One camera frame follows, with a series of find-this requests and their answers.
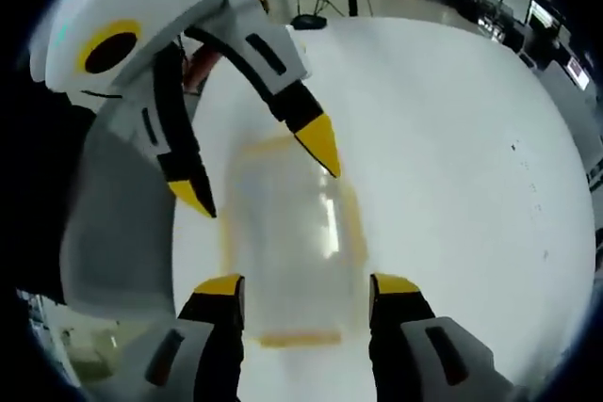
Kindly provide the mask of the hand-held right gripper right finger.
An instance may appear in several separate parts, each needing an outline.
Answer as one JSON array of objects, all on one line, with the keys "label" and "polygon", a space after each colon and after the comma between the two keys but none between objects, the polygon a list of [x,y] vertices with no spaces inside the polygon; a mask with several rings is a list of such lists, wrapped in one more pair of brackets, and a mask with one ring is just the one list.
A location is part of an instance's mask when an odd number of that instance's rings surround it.
[{"label": "hand-held right gripper right finger", "polygon": [[518,401],[492,350],[447,316],[419,287],[370,275],[368,356],[379,401]]}]

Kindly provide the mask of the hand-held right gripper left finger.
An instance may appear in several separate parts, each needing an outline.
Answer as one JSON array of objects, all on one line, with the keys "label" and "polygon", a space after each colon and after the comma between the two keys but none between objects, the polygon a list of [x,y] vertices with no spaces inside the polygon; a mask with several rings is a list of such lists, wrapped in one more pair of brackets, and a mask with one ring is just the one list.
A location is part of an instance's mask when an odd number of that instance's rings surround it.
[{"label": "hand-held right gripper left finger", "polygon": [[237,401],[244,360],[244,277],[195,288],[175,318],[160,320],[123,350],[89,401]]}]

